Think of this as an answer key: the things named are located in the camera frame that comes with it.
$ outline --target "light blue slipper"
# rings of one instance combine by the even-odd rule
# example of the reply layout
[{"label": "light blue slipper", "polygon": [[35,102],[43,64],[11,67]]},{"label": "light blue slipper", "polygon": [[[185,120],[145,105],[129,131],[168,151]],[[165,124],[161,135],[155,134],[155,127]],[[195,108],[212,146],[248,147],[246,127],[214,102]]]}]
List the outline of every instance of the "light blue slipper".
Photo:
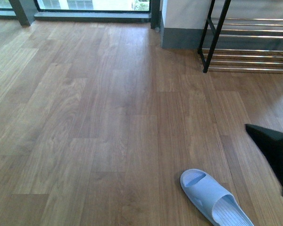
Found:
[{"label": "light blue slipper", "polygon": [[214,226],[254,226],[234,196],[206,172],[188,169],[180,183],[191,202]]}]

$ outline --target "wall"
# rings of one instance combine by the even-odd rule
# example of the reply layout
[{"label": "wall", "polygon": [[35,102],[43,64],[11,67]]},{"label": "wall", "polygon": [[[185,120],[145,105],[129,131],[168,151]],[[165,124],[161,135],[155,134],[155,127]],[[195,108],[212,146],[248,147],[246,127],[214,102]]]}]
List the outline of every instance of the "wall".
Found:
[{"label": "wall", "polygon": [[[210,0],[162,1],[162,47],[197,48]],[[212,17],[219,17],[223,3],[216,0]],[[227,18],[233,17],[283,19],[283,0],[232,0]]]}]

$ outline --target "glass window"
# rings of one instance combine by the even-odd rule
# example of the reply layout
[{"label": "glass window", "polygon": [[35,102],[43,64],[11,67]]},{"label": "glass window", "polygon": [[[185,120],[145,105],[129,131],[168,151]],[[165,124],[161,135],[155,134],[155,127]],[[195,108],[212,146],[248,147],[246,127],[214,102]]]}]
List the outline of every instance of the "glass window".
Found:
[{"label": "glass window", "polygon": [[149,11],[150,0],[38,0],[40,9]]},{"label": "glass window", "polygon": [[0,8],[12,8],[9,0],[0,0]]}]

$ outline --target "gray baseboard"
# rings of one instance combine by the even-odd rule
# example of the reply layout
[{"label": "gray baseboard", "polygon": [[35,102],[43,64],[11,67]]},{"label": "gray baseboard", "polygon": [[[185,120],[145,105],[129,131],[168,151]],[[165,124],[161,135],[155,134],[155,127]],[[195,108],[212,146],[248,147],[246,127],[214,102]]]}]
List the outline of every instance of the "gray baseboard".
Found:
[{"label": "gray baseboard", "polygon": [[[165,28],[163,20],[161,20],[160,39],[161,39],[162,48],[197,49],[200,43],[201,35],[202,35],[202,29]],[[208,30],[207,37],[205,38],[203,47],[209,48],[212,39],[213,39],[213,35],[211,31]],[[283,50],[283,39],[276,40],[276,39],[219,37],[216,48]]]},{"label": "gray baseboard", "polygon": [[44,21],[74,21],[97,23],[148,23],[147,13],[68,13],[68,12],[38,12],[36,20]]}]

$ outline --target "shoe rack rail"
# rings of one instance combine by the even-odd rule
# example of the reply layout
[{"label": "shoe rack rail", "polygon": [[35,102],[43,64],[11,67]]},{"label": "shoe rack rail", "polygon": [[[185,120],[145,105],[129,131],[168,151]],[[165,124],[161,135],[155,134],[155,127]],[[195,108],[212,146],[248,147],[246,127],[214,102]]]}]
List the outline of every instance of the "shoe rack rail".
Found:
[{"label": "shoe rack rail", "polygon": [[[230,3],[231,0],[225,0],[220,17],[212,18],[215,0],[211,1],[198,48],[198,54],[203,64],[203,72],[206,73],[209,68],[223,71],[283,72],[283,51],[216,49],[220,37],[230,37],[237,41],[245,38],[283,40],[283,19],[226,18]],[[213,33],[213,40],[210,48],[203,48],[208,27]]]}]

